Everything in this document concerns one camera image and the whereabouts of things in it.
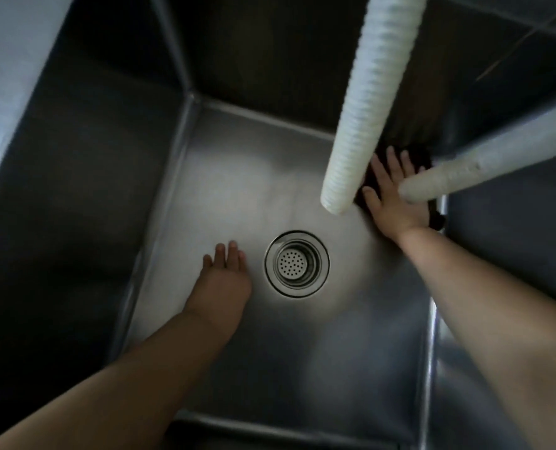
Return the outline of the person's left hand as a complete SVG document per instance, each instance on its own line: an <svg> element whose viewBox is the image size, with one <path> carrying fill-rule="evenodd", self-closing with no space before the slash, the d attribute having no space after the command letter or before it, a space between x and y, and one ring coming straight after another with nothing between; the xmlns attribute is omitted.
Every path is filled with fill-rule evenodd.
<svg viewBox="0 0 556 450"><path fill-rule="evenodd" d="M226 267L228 244L216 245L213 267L206 272L201 269L183 309L205 320L227 340L236 332L252 295L244 251L238 247L240 271L230 271Z"/></svg>

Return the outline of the person's right forearm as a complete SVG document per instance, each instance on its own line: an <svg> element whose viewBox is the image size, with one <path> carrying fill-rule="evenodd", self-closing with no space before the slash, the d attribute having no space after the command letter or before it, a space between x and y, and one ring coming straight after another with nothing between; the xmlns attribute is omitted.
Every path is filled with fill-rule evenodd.
<svg viewBox="0 0 556 450"><path fill-rule="evenodd" d="M556 300L427 227L396 243L535 450L556 450Z"/></svg>

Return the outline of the person's right hand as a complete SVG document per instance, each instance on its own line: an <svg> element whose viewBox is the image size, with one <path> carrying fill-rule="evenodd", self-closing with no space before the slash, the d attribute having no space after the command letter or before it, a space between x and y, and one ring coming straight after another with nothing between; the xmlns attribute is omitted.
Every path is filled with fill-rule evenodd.
<svg viewBox="0 0 556 450"><path fill-rule="evenodd" d="M404 169L404 179L416 175L408 152L402 151L399 158ZM374 154L370 165L381 191L382 209L379 213L372 213L371 217L379 231L395 243L409 230L429 227L429 209L427 203L408 203L399 195L399 185L395 186L390 173L379 158Z"/></svg>

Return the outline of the person's left forearm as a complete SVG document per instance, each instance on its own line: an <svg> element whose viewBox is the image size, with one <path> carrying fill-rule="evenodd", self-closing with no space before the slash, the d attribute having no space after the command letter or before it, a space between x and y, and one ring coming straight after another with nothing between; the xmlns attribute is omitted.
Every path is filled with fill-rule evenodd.
<svg viewBox="0 0 556 450"><path fill-rule="evenodd" d="M0 450L148 450L242 314L187 310L139 347L0 435Z"/></svg>

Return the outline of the stainless steel sink basin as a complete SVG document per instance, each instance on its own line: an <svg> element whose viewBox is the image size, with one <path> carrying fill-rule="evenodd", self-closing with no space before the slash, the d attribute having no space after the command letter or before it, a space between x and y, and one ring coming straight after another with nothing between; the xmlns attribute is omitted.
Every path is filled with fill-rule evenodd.
<svg viewBox="0 0 556 450"><path fill-rule="evenodd" d="M163 450L528 450L413 267L319 195L366 0L0 0L0 433L182 308L253 295ZM305 299L269 244L326 246Z"/></svg>

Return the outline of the dark cleaning cloth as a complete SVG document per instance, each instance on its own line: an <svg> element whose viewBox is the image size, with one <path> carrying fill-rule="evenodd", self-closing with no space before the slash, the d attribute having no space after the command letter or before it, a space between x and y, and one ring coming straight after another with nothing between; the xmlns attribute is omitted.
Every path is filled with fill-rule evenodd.
<svg viewBox="0 0 556 450"><path fill-rule="evenodd" d="M387 149L387 144L379 143L375 148L374 154L379 158L387 173L390 173L390 169L387 163ZM410 162L414 166L414 169L417 173L419 172L419 169L421 167L426 170L432 168L431 153L425 144L412 144L403 148L394 146L393 149L398 159L400 158L402 151L407 151ZM363 187L372 188L376 192L377 196L381 197L379 184L375 174L373 173L371 165L368 165L363 181L361 182L361 187L357 191L354 199L354 204L359 207L368 217L371 217L371 212L363 196ZM437 200L433 199L429 201L427 205L430 216L429 226L436 231L443 230L446 225L446 217L438 211Z"/></svg>

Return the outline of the metal sink drain strainer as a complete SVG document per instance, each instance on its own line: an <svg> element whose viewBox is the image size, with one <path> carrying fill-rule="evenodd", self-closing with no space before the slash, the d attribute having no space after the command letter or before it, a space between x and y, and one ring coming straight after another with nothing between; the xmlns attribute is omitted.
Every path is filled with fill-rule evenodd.
<svg viewBox="0 0 556 450"><path fill-rule="evenodd" d="M311 232L289 231L269 244L264 271L277 293L290 299L305 299L325 284L330 257L326 246Z"/></svg>

